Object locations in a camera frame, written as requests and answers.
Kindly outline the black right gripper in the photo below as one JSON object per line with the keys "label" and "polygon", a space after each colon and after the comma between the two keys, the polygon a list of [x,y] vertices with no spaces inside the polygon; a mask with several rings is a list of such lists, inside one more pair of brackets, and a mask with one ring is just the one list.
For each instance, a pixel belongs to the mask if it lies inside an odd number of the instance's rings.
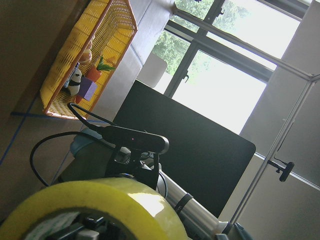
{"label": "black right gripper", "polygon": [[146,159],[153,161],[153,169],[149,168],[142,155],[145,153],[141,150],[130,150],[125,155],[123,162],[117,160],[117,156],[121,153],[121,147],[116,146],[112,151],[111,157],[108,160],[104,176],[111,177],[132,177],[140,183],[143,183],[153,190],[158,187],[158,179],[160,175],[160,158],[158,153],[147,153]]}

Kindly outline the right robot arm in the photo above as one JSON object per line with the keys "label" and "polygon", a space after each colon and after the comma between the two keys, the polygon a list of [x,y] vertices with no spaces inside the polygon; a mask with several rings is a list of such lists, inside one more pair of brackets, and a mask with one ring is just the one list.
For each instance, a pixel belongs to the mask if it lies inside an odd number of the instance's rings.
{"label": "right robot arm", "polygon": [[131,177],[160,194],[172,206],[192,240],[250,240],[238,222],[218,220],[194,197],[161,171],[159,156],[169,149],[160,135],[123,127],[85,128],[70,145],[74,157],[68,180]]}

